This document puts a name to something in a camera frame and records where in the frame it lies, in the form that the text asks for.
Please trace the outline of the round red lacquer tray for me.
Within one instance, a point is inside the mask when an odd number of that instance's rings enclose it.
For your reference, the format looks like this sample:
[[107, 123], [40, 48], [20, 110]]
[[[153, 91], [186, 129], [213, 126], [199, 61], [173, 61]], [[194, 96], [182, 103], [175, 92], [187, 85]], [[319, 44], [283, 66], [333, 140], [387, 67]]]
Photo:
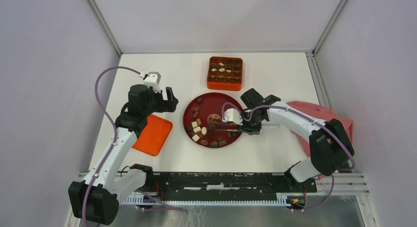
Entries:
[[[196, 102], [199, 97], [203, 97], [202, 103]], [[206, 148], [221, 148], [231, 145], [240, 138], [241, 133], [213, 131], [216, 123], [222, 123], [222, 106], [226, 102], [242, 110], [237, 100], [218, 92], [205, 93], [190, 101], [183, 113], [183, 127], [194, 143]], [[193, 121], [198, 124], [196, 128], [192, 128]]]

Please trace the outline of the metal tongs with white handle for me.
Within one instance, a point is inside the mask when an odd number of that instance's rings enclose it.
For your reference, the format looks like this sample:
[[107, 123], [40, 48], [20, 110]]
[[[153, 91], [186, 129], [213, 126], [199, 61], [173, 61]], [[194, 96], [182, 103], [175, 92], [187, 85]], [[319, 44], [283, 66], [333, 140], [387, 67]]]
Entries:
[[213, 126], [213, 131], [215, 133], [220, 132], [236, 132], [236, 133], [246, 133], [249, 135], [259, 135], [262, 129], [269, 128], [279, 128], [280, 124], [277, 123], [249, 123], [243, 122], [242, 125], [231, 123], [231, 122], [222, 122], [216, 123]]

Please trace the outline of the orange chocolate box with dividers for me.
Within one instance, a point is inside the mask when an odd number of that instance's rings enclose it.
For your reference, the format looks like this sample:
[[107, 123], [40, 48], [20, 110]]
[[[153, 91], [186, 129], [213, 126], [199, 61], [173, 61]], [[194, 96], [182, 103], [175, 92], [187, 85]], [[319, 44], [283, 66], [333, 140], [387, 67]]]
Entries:
[[207, 88], [211, 90], [240, 91], [243, 83], [243, 59], [238, 57], [217, 57], [209, 59]]

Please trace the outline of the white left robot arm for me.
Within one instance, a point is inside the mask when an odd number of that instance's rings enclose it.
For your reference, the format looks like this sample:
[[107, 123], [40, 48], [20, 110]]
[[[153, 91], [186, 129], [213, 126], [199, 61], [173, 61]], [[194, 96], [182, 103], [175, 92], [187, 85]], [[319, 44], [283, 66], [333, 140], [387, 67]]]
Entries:
[[134, 164], [127, 174], [116, 179], [119, 168], [128, 151], [136, 143], [153, 113], [173, 113], [178, 104], [171, 87], [166, 88], [167, 99], [162, 91], [151, 86], [133, 85], [128, 101], [120, 115], [113, 121], [114, 134], [111, 136], [99, 160], [83, 178], [74, 181], [68, 188], [72, 212], [82, 220], [109, 225], [117, 216], [120, 204], [137, 189], [149, 191], [154, 187], [153, 169], [150, 166]]

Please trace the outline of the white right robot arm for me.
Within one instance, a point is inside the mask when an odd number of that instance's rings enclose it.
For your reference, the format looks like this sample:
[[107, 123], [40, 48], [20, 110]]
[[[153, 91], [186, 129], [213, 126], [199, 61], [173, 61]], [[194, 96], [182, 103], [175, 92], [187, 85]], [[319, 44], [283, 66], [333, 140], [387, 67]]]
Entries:
[[274, 95], [263, 97], [253, 88], [240, 98], [246, 106], [246, 111], [241, 112], [242, 124], [249, 128], [250, 134], [258, 134], [265, 120], [283, 125], [308, 142], [309, 157], [286, 171], [284, 186], [287, 190], [296, 192], [310, 178], [331, 176], [337, 170], [344, 170], [348, 162], [355, 164], [353, 146], [336, 118], [330, 121], [315, 118]]

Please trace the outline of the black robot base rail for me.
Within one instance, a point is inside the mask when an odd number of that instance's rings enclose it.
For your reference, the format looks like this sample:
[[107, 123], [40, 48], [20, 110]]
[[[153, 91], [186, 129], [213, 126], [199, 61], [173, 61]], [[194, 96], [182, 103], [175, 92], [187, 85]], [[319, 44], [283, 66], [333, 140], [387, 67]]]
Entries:
[[313, 178], [299, 183], [287, 173], [161, 172], [134, 164], [146, 174], [140, 189], [158, 193], [163, 201], [272, 201], [278, 193], [317, 192]]

